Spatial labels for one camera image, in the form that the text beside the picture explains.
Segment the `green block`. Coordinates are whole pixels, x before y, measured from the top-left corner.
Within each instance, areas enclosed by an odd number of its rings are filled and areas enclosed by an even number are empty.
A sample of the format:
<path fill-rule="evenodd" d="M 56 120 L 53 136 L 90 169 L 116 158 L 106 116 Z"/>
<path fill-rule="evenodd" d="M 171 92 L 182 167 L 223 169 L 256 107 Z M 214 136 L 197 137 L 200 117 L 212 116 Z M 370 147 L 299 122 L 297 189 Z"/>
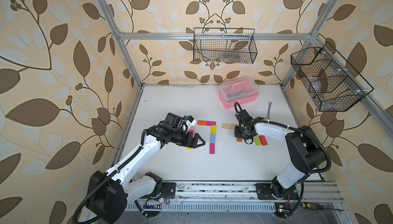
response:
<path fill-rule="evenodd" d="M 256 146 L 261 146 L 262 145 L 260 136 L 258 136 L 258 135 L 253 137 L 253 141 L 255 142 Z"/>

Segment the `blue block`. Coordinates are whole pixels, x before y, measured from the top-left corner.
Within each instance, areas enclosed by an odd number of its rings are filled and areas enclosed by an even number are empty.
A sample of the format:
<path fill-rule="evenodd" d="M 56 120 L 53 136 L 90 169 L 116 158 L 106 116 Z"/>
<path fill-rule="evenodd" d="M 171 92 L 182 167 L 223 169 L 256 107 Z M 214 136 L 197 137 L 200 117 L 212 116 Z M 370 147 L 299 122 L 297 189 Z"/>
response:
<path fill-rule="evenodd" d="M 216 134 L 211 134 L 210 135 L 210 144 L 215 144 L 216 143 Z"/>

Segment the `ridged wood block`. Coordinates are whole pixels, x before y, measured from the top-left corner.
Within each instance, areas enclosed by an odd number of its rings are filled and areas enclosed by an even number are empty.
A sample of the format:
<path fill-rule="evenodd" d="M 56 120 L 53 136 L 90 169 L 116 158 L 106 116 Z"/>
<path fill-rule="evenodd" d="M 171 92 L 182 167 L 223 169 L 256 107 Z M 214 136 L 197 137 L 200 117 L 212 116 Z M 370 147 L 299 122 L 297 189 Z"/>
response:
<path fill-rule="evenodd" d="M 223 123 L 223 124 L 222 124 L 222 128 L 223 128 L 223 129 L 232 129 L 232 124 Z"/>

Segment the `magenta slanted block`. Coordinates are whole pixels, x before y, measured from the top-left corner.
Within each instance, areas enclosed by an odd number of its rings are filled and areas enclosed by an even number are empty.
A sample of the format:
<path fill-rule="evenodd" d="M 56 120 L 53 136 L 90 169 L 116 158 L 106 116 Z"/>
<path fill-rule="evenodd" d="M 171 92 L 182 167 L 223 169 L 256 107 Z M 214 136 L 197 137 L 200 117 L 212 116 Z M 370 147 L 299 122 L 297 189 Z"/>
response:
<path fill-rule="evenodd" d="M 214 143 L 210 143 L 209 144 L 209 153 L 211 155 L 214 155 L 216 153 L 216 148 L 215 148 L 215 144 Z"/>

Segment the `orange block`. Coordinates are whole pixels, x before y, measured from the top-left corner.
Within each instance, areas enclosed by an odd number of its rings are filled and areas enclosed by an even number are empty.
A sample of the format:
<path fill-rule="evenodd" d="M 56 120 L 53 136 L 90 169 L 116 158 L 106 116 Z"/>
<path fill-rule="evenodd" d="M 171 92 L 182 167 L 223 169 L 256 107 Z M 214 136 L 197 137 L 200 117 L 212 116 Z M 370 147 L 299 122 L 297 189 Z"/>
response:
<path fill-rule="evenodd" d="M 198 120 L 198 125 L 207 126 L 207 121 Z"/>

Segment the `red block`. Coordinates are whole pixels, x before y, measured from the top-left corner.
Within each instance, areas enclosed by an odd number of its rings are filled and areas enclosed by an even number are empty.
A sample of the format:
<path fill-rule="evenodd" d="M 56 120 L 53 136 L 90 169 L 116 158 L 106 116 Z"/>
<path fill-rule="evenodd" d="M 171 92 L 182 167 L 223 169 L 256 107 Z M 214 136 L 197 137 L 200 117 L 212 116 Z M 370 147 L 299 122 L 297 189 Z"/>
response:
<path fill-rule="evenodd" d="M 261 145 L 262 146 L 267 146 L 268 145 L 268 142 L 267 142 L 265 136 L 259 136 L 259 139 L 261 141 Z"/>

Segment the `pink plastic storage box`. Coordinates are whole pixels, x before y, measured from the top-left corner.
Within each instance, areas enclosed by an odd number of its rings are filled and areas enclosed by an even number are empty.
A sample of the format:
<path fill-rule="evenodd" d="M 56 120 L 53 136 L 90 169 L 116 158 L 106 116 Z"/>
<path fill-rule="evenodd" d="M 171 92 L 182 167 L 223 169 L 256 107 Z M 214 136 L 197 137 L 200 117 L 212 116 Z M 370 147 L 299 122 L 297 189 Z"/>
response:
<path fill-rule="evenodd" d="M 219 86 L 219 98 L 225 108 L 233 108 L 235 102 L 240 105 L 253 102 L 260 94 L 255 81 L 250 78 L 242 78 Z"/>

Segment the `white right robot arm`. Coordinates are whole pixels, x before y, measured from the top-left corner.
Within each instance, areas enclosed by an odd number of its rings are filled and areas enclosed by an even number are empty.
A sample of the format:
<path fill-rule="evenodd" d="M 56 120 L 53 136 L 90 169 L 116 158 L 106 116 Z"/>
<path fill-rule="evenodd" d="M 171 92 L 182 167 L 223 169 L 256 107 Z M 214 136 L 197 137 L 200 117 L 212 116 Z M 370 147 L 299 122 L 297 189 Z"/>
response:
<path fill-rule="evenodd" d="M 245 142 L 262 140 L 268 137 L 280 142 L 285 142 L 290 156 L 288 166 L 271 182 L 266 192 L 272 197 L 281 200 L 289 195 L 289 192 L 301 187 L 299 199 L 290 210 L 279 208 L 275 215 L 279 219 L 290 218 L 303 199 L 305 192 L 304 181 L 315 173 L 324 173 L 330 170 L 332 165 L 328 150 L 323 146 L 309 126 L 295 128 L 279 122 L 273 122 L 262 117 L 253 118 L 249 113 L 235 103 L 235 117 L 238 125 L 234 129 L 234 136 Z"/>

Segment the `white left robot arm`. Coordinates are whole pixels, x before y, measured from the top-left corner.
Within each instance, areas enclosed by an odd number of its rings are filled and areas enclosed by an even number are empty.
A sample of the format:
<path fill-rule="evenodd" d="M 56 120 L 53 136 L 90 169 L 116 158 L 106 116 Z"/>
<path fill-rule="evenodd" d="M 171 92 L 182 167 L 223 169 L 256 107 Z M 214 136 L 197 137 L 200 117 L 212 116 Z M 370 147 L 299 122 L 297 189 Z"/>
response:
<path fill-rule="evenodd" d="M 108 224 L 117 221 L 125 211 L 129 201 L 137 201 L 152 193 L 160 194 L 162 179 L 149 172 L 134 181 L 139 169 L 166 144 L 174 143 L 181 147 L 198 148 L 206 143 L 190 129 L 197 121 L 191 115 L 180 117 L 168 113 L 158 125 L 144 129 L 140 143 L 120 162 L 106 172 L 96 171 L 90 178 L 88 193 L 72 216 L 72 223 L 79 223 L 83 208 L 96 216 L 86 221 L 92 224 L 99 219 Z"/>

